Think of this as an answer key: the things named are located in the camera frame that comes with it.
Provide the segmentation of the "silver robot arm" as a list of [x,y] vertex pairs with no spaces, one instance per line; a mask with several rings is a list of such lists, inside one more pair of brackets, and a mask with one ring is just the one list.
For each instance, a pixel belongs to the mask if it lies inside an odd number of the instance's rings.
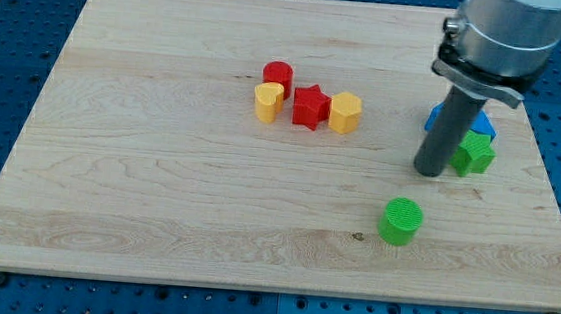
[[561,40],[561,0],[462,0],[442,30],[433,72],[515,108]]

